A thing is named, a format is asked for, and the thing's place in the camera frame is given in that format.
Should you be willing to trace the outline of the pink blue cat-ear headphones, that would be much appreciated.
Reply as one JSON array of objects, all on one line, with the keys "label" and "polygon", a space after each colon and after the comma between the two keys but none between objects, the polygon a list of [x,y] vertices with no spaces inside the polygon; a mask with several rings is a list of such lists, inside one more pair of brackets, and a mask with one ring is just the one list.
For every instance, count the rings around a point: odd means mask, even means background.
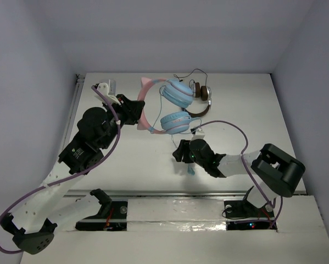
[{"label": "pink blue cat-ear headphones", "polygon": [[178,80],[142,77],[137,99],[145,102],[138,130],[174,135],[186,132],[195,120],[184,111],[193,102],[193,91]]}]

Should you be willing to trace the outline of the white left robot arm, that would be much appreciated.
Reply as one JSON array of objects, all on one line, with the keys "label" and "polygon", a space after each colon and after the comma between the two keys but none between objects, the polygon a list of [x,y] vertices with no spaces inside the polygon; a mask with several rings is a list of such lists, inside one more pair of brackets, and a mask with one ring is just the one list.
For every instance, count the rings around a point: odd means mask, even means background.
[{"label": "white left robot arm", "polygon": [[91,170],[101,165],[117,147],[121,128],[136,125],[145,101],[125,95],[100,95],[101,107],[87,109],[78,131],[59,154],[41,185],[13,202],[0,215],[0,252],[35,255],[44,250],[56,232],[88,216],[104,217],[111,198],[101,189],[91,190],[71,206],[55,210],[64,195]]}]

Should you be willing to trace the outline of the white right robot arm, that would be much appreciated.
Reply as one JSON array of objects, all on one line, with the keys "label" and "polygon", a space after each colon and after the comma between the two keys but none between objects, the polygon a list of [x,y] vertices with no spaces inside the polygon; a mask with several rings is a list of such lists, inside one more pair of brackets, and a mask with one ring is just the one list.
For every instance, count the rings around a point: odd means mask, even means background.
[{"label": "white right robot arm", "polygon": [[214,178],[248,175],[252,182],[242,210],[255,216],[277,197],[289,198],[305,173],[305,165],[273,144],[239,155],[215,153],[203,139],[181,140],[172,153],[176,162],[196,164]]}]

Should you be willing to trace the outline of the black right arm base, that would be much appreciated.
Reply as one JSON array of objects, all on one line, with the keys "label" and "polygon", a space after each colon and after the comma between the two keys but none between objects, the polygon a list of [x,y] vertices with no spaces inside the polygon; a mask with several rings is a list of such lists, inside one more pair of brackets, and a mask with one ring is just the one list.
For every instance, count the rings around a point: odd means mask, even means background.
[{"label": "black right arm base", "polygon": [[251,187],[241,200],[227,200],[221,213],[226,220],[226,230],[277,230],[274,209],[270,212],[266,204],[257,208],[247,201],[254,189]]}]

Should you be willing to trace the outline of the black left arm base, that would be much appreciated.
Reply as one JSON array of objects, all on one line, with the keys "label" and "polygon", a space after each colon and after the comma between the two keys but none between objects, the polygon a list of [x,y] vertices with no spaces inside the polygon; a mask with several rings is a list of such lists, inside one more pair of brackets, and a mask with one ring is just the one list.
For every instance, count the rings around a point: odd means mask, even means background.
[{"label": "black left arm base", "polygon": [[94,189],[90,194],[97,202],[97,213],[88,216],[75,225],[78,231],[127,231],[127,200],[112,200],[101,189]]}]

